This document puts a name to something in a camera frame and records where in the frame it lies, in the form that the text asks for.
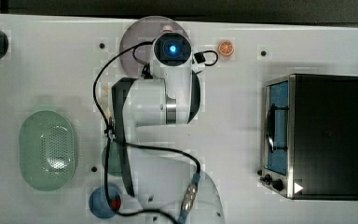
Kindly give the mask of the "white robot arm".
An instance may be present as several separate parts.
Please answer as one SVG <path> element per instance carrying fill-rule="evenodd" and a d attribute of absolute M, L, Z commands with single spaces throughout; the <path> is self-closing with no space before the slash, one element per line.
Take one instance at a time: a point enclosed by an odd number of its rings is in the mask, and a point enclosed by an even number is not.
<path fill-rule="evenodd" d="M 182 149 L 139 141 L 144 127 L 187 125 L 200 108 L 197 63 L 187 37 L 164 32 L 146 45 L 147 79 L 123 77 L 111 88 L 114 143 L 126 192 L 154 224 L 226 224 L 213 180 Z"/>

